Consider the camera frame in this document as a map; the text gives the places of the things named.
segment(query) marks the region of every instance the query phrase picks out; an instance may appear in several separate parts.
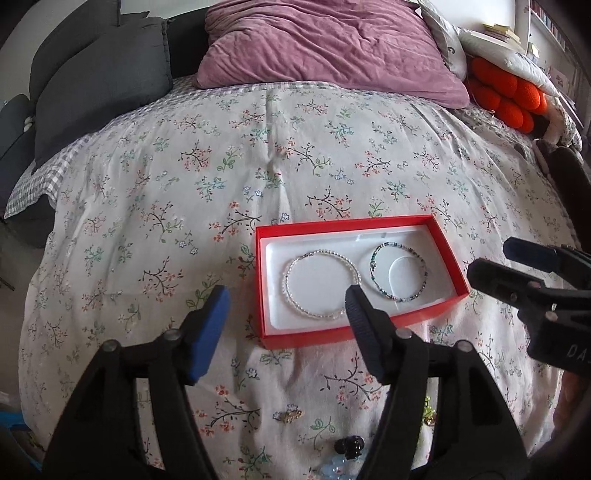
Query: white blanket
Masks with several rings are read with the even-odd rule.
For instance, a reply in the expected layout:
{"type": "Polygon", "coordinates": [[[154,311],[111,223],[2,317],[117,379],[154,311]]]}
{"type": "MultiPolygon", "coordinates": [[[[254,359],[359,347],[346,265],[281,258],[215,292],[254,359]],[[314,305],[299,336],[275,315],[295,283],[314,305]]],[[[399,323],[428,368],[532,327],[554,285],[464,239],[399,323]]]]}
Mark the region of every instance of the white blanket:
{"type": "MultiPolygon", "coordinates": [[[[502,243],[512,235],[573,244],[530,145],[499,132],[468,128],[425,100],[316,83],[187,89],[107,126],[69,164],[28,292],[20,356],[28,425],[47,445],[103,341],[151,341],[224,284],[232,312],[209,373],[188,389],[212,462],[222,478],[314,478],[335,439],[373,434],[387,389],[354,341],[260,347],[255,228],[433,213],[464,271],[477,257],[510,264],[502,243]],[[303,415],[280,421],[293,409],[303,415]]],[[[527,357],[511,308],[473,291],[413,329],[438,343],[473,342],[527,449],[549,438],[560,376],[527,357]]],[[[148,458],[159,465],[145,383],[138,400],[148,458]]],[[[417,462],[431,435],[424,426],[417,462]]]]}

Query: orange plush toy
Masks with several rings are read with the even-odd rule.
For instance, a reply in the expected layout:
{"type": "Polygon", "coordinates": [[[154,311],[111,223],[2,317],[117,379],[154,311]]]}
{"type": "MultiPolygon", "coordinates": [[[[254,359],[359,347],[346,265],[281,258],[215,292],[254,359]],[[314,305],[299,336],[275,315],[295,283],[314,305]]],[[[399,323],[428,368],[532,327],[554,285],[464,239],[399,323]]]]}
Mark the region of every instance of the orange plush toy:
{"type": "Polygon", "coordinates": [[[495,116],[509,127],[528,134],[534,129],[531,114],[546,113],[546,98],[533,83],[481,57],[472,60],[471,70],[473,76],[466,79],[468,92],[478,105],[494,111],[495,116]]]}

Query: white pillow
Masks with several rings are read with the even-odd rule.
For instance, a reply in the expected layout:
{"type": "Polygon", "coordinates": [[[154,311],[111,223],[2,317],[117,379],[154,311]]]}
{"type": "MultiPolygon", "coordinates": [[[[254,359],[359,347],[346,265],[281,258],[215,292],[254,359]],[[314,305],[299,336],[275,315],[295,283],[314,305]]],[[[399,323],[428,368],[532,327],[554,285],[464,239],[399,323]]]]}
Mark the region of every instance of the white pillow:
{"type": "Polygon", "coordinates": [[[546,95],[557,96],[558,90],[544,72],[525,55],[484,34],[462,29],[462,47],[470,55],[482,57],[500,69],[533,83],[546,95]]]}
{"type": "Polygon", "coordinates": [[[468,73],[468,65],[456,27],[449,23],[429,0],[416,1],[421,6],[421,17],[429,27],[446,67],[464,81],[468,73]]]}

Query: metal bolt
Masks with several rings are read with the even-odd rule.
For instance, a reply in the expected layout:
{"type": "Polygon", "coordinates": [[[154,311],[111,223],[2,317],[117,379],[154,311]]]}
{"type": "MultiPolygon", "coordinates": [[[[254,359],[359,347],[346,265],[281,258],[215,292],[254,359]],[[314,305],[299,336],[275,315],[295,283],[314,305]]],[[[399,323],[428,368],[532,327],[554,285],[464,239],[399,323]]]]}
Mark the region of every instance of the metal bolt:
{"type": "Polygon", "coordinates": [[[456,346],[458,348],[458,350],[464,352],[464,353],[468,353],[472,351],[472,344],[470,342],[468,342],[467,340],[460,340],[458,343],[456,343],[456,346]]]}
{"type": "Polygon", "coordinates": [[[556,322],[558,320],[558,314],[556,312],[551,312],[550,310],[548,310],[544,316],[546,317],[546,320],[551,322],[556,322]]]}
{"type": "Polygon", "coordinates": [[[117,350],[118,346],[119,346],[119,342],[117,340],[107,340],[105,343],[103,343],[101,348],[105,352],[114,352],[115,350],[117,350]]]}
{"type": "Polygon", "coordinates": [[[409,328],[397,328],[396,336],[398,338],[401,338],[402,340],[408,340],[410,337],[413,336],[413,331],[409,328]]]}
{"type": "Polygon", "coordinates": [[[174,342],[181,338],[181,331],[178,328],[171,328],[170,330],[166,330],[164,332],[164,339],[168,340],[169,342],[174,342]]]}

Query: pearl bracelet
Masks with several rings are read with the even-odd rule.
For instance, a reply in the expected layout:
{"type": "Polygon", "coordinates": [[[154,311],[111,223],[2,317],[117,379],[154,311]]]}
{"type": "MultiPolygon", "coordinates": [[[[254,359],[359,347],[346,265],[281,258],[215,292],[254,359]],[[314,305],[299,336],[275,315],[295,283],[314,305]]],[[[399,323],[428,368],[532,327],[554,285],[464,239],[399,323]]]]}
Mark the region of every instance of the pearl bracelet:
{"type": "Polygon", "coordinates": [[[341,254],[338,254],[337,252],[333,252],[332,250],[326,250],[326,249],[318,249],[318,250],[314,250],[312,252],[308,252],[304,255],[300,255],[299,257],[295,257],[293,259],[293,261],[289,264],[289,266],[287,267],[285,274],[284,274],[284,281],[283,281],[283,292],[285,293],[285,297],[287,298],[287,301],[300,313],[308,316],[308,317],[312,317],[315,319],[332,319],[335,320],[339,317],[341,317],[342,315],[345,314],[345,309],[340,309],[340,310],[335,310],[332,313],[314,313],[314,312],[310,312],[309,310],[306,310],[304,307],[302,307],[293,297],[293,295],[291,294],[290,291],[290,274],[291,274],[291,270],[294,268],[294,265],[296,263],[298,263],[300,260],[303,260],[305,258],[308,257],[312,257],[314,255],[327,255],[328,257],[334,257],[337,260],[340,260],[341,262],[343,262],[345,264],[345,266],[347,266],[347,268],[349,270],[351,270],[351,273],[353,275],[353,284],[356,285],[360,285],[361,284],[361,274],[359,273],[359,270],[357,270],[357,267],[353,264],[353,262],[351,260],[349,260],[348,258],[344,257],[341,254]]]}
{"type": "Polygon", "coordinates": [[[421,257],[418,253],[416,253],[412,248],[407,247],[406,245],[403,245],[403,244],[398,244],[396,242],[383,243],[383,244],[379,245],[374,250],[374,253],[372,254],[371,260],[369,262],[369,274],[371,275],[371,279],[374,281],[374,284],[378,288],[379,292],[382,295],[384,295],[385,297],[388,297],[390,300],[397,301],[397,302],[411,301],[411,300],[416,299],[421,293],[423,293],[423,290],[425,290],[425,286],[427,285],[427,276],[428,276],[427,264],[426,264],[425,260],[423,259],[423,257],[421,257]],[[376,267],[375,256],[378,254],[378,252],[383,247],[402,248],[403,250],[406,250],[407,252],[409,252],[410,254],[412,254],[413,256],[415,256],[416,258],[418,258],[420,260],[421,266],[422,266],[423,272],[424,272],[424,280],[423,280],[423,284],[421,285],[421,288],[419,288],[418,291],[414,295],[411,295],[409,297],[404,297],[404,298],[395,297],[394,295],[389,294],[387,291],[385,291],[382,287],[379,286],[378,281],[375,279],[375,267],[376,267]]]}

